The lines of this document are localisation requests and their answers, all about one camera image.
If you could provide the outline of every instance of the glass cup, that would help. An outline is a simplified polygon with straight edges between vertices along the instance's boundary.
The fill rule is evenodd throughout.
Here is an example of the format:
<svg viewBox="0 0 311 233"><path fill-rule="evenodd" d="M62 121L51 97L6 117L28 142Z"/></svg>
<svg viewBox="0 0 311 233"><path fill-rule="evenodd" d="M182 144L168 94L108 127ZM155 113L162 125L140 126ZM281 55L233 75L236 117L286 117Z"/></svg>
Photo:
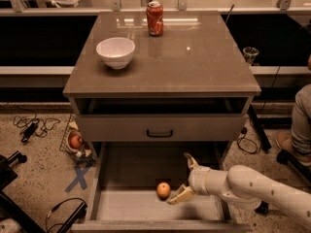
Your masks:
<svg viewBox="0 0 311 233"><path fill-rule="evenodd" d="M252 66L256 56L259 55L259 50L253 47L246 47L243 49L243 56L246 62Z"/></svg>

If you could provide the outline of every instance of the red soda can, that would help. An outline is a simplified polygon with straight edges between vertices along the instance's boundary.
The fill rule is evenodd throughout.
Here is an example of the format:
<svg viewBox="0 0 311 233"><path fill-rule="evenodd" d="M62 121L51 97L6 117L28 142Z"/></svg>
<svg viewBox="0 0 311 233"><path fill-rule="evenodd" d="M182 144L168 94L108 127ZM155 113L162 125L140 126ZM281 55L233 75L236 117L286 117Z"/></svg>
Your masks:
<svg viewBox="0 0 311 233"><path fill-rule="evenodd" d="M147 6L147 23L149 34L158 36L163 34L163 6L158 1L152 1Z"/></svg>

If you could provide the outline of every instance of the person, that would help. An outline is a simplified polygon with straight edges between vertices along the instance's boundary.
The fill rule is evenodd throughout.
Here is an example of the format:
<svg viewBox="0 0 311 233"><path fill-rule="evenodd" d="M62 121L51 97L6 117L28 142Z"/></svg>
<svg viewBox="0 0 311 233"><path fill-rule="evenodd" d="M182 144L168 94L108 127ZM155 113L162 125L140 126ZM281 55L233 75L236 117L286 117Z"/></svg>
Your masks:
<svg viewBox="0 0 311 233"><path fill-rule="evenodd" d="M308 59L311 71L311 55ZM311 171L311 84L304 86L295 96L291 132L280 131L276 144L290 152L303 166Z"/></svg>

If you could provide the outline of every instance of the blue tape mark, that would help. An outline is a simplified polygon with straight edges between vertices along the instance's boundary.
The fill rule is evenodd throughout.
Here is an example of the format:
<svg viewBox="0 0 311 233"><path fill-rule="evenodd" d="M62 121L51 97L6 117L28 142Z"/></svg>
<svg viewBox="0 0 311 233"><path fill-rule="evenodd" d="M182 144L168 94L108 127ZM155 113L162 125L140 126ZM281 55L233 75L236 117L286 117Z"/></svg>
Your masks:
<svg viewBox="0 0 311 233"><path fill-rule="evenodd" d="M75 166L75 171L77 174L77 177L75 180L73 180L68 187L65 189L66 192L70 192L77 183L80 183L80 186L83 190L87 188L86 180L85 180L85 173L88 171L88 169L92 166L92 164L88 163L84 169L81 169L79 165Z"/></svg>

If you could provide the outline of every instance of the drawer handle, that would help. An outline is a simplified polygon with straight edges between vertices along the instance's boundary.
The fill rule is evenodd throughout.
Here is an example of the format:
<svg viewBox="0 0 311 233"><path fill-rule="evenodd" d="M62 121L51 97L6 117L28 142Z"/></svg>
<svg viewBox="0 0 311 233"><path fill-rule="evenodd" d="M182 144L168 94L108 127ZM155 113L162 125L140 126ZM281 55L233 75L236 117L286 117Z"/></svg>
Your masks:
<svg viewBox="0 0 311 233"><path fill-rule="evenodd" d="M151 138L170 138L173 136L173 130L171 129L168 133L152 133L148 129L147 136Z"/></svg>

